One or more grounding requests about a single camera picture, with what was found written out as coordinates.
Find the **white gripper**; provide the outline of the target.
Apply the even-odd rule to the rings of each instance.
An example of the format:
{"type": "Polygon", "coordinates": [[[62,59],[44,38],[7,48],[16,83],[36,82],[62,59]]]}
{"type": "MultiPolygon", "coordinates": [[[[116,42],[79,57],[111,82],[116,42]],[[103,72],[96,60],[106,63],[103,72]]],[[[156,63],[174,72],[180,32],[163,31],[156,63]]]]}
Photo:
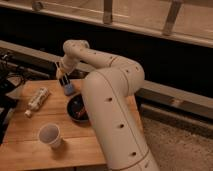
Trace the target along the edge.
{"type": "MultiPolygon", "coordinates": [[[[59,62],[57,62],[56,67],[56,78],[62,80],[62,85],[64,86],[64,77],[66,74],[72,73],[78,64],[78,60],[69,57],[62,57],[59,62]]],[[[67,84],[70,83],[68,77],[66,76],[67,84]]]]}

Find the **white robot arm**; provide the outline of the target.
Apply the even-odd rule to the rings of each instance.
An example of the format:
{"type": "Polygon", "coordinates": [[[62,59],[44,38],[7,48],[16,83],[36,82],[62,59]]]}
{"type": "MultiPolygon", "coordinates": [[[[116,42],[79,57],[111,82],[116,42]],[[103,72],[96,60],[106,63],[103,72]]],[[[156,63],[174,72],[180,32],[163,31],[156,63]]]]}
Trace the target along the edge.
{"type": "Polygon", "coordinates": [[[95,70],[83,80],[81,94],[91,125],[110,171],[160,171],[126,98],[144,82],[142,66],[131,59],[92,50],[85,40],[67,40],[58,78],[71,73],[79,61],[95,70]]]}

